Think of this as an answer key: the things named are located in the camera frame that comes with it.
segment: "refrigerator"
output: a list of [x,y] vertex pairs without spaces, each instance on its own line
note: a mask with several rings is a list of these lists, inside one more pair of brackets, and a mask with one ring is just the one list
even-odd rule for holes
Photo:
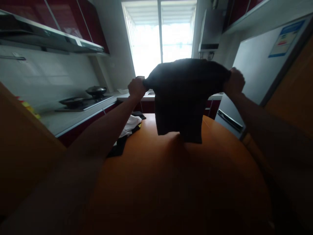
[[[311,36],[312,25],[312,15],[308,15],[240,43],[233,67],[245,78],[243,93],[246,97],[258,105],[266,105]],[[237,138],[244,137],[246,125],[226,94],[223,94],[215,121]]]

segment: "window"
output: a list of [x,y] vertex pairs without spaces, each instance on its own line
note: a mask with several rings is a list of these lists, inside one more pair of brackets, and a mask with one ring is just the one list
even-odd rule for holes
[[196,0],[122,2],[136,76],[147,78],[161,62],[191,58],[196,4]]

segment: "hand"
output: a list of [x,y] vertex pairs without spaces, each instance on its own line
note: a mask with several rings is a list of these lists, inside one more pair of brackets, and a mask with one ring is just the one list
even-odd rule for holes
[[237,70],[234,67],[234,68],[231,68],[230,71],[231,71],[231,77],[223,85],[223,91],[226,93],[226,95],[229,98],[236,96],[238,94],[241,94],[242,89],[246,83],[244,76],[239,70]]
[[141,98],[145,95],[147,91],[142,83],[142,79],[138,77],[130,82],[130,84],[128,85],[128,89],[129,97],[134,97],[138,100],[141,100]]

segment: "sticker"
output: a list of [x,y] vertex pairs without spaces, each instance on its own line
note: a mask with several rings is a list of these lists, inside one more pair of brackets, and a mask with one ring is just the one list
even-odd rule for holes
[[291,24],[289,26],[284,27],[281,30],[280,35],[278,36],[278,39],[276,43],[274,44],[273,49],[269,55],[269,58],[284,56],[287,53],[293,40],[298,34],[299,29],[304,24],[304,21],[305,20]]

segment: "round table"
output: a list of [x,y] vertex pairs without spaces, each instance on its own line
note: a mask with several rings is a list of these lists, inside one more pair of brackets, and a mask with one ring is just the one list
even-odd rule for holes
[[273,232],[262,174],[231,132],[203,116],[202,144],[184,144],[144,115],[123,155],[106,159],[81,234]]

